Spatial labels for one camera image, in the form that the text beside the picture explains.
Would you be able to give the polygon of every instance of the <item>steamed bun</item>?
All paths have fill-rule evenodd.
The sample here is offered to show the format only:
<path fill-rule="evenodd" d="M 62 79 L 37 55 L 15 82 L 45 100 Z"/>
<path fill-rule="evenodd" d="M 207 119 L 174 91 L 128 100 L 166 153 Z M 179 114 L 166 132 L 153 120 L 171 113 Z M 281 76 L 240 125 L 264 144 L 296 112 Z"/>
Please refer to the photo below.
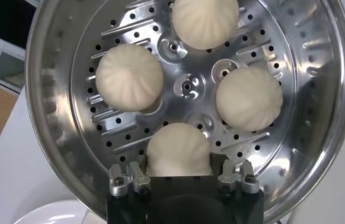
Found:
<path fill-rule="evenodd" d="M 99 62 L 96 87 L 102 99 L 121 111 L 151 106 L 163 88 L 163 71 L 157 58 L 136 44 L 111 48 Z"/>
<path fill-rule="evenodd" d="M 216 105 L 222 119 L 233 128 L 257 131 L 269 126 L 283 103 L 278 81 L 260 68 L 240 68 L 221 81 Z"/>
<path fill-rule="evenodd" d="M 170 124 L 156 132 L 149 141 L 147 159 L 147 174 L 152 177 L 212 174 L 209 142 L 188 124 Z"/>
<path fill-rule="evenodd" d="M 227 41 L 237 28 L 238 18 L 237 0 L 176 0 L 172 10 L 179 38 L 200 50 Z"/>

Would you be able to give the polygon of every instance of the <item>perforated metal surface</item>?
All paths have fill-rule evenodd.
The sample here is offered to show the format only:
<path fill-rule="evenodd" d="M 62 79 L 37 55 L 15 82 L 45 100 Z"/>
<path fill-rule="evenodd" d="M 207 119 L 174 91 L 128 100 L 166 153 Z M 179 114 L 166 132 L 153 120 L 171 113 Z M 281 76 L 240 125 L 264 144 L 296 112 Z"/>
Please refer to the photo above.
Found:
<path fill-rule="evenodd" d="M 35 129 L 57 174 L 104 214 L 107 169 L 140 161 L 162 126 L 202 130 L 212 151 L 248 159 L 265 192 L 265 219 L 300 202 L 334 159 L 345 134 L 345 17 L 338 1 L 241 0 L 234 36 L 190 49 L 174 33 L 173 2 L 45 1 L 28 48 L 28 97 Z M 133 43 L 163 66 L 163 94 L 145 111 L 109 107 L 95 71 L 111 47 Z M 217 114 L 215 92 L 229 71 L 258 66 L 282 87 L 281 115 L 264 130 L 234 130 Z"/>
<path fill-rule="evenodd" d="M 225 153 L 238 163 L 247 158 L 259 172 L 278 149 L 291 119 L 286 114 L 292 113 L 296 78 L 293 67 L 287 66 L 294 62 L 286 38 L 275 21 L 269 19 L 269 12 L 256 3 L 241 8 L 239 28 L 228 42 L 207 51 L 190 49 L 172 29 L 170 6 L 168 1 L 138 1 L 119 8 L 111 1 L 91 20 L 75 55 L 72 76 L 77 78 L 72 79 L 70 90 L 77 101 L 74 111 L 85 133 L 85 142 L 101 163 L 109 167 L 112 162 L 141 159 L 138 155 L 146 150 L 149 138 L 163 124 L 185 122 L 200 127 L 213 152 Z M 99 60 L 111 47 L 124 43 L 149 49 L 164 69 L 160 100 L 144 113 L 116 111 L 96 92 L 94 74 Z M 242 66 L 269 70 L 280 80 L 280 85 L 283 83 L 285 103 L 281 116 L 272 127 L 256 133 L 223 124 L 215 107 L 218 83 L 229 71 Z M 252 159 L 252 155 L 262 160 Z"/>

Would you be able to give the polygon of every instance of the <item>screw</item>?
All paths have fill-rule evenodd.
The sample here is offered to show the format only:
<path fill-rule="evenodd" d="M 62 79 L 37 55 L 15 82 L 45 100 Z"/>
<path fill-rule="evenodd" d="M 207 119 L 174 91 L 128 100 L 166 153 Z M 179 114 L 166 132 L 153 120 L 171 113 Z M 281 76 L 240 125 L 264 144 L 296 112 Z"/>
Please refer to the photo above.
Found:
<path fill-rule="evenodd" d="M 124 178 L 123 177 L 117 177 L 114 179 L 114 185 L 115 186 L 121 186 L 124 184 Z"/>
<path fill-rule="evenodd" d="M 253 174 L 247 174 L 244 180 L 245 182 L 250 184 L 255 184 L 256 182 L 255 176 Z"/>
<path fill-rule="evenodd" d="M 148 189 L 148 187 L 144 187 L 144 188 L 141 188 L 141 189 L 140 189 L 140 195 L 145 196 L 145 195 L 147 195 L 147 194 L 149 194 L 149 189 Z"/>

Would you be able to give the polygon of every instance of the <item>metal bracket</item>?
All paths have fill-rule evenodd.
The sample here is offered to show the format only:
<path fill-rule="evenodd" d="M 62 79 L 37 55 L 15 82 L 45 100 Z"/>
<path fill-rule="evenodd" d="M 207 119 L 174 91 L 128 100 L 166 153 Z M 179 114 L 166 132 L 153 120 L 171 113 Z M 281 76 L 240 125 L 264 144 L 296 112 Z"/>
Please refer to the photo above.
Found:
<path fill-rule="evenodd" d="M 254 176 L 252 164 L 245 160 L 240 166 L 240 172 L 234 173 L 235 165 L 229 159 L 222 165 L 222 175 L 218 176 L 218 187 L 225 193 L 232 193 L 236 189 L 236 183 L 241 183 L 242 191 L 248 194 L 259 192 L 259 182 Z"/>
<path fill-rule="evenodd" d="M 242 191 L 248 194 L 256 194 L 259 192 L 259 182 L 255 178 L 254 169 L 250 161 L 245 162 L 240 166 L 240 174 L 242 176 L 241 188 Z"/>
<path fill-rule="evenodd" d="M 240 181 L 240 175 L 233 173 L 235 166 L 231 160 L 226 159 L 222 164 L 222 174 L 217 177 L 218 187 L 225 193 L 232 193 L 236 189 L 236 182 Z"/>
<path fill-rule="evenodd" d="M 122 197 L 128 194 L 129 177 L 124 176 L 119 164 L 113 164 L 109 169 L 110 194 Z"/>
<path fill-rule="evenodd" d="M 151 179 L 146 176 L 137 162 L 130 162 L 127 167 L 128 175 L 132 177 L 133 191 L 147 194 L 150 190 Z"/>

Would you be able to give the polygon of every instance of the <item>white plate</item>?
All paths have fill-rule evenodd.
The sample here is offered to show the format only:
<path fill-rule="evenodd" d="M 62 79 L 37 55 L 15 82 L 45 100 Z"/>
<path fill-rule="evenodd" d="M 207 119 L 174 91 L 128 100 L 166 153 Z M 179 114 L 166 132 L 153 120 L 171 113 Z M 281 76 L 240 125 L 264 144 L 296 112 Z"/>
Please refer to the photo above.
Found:
<path fill-rule="evenodd" d="M 77 200 L 58 201 L 31 211 L 15 224 L 106 224 Z"/>

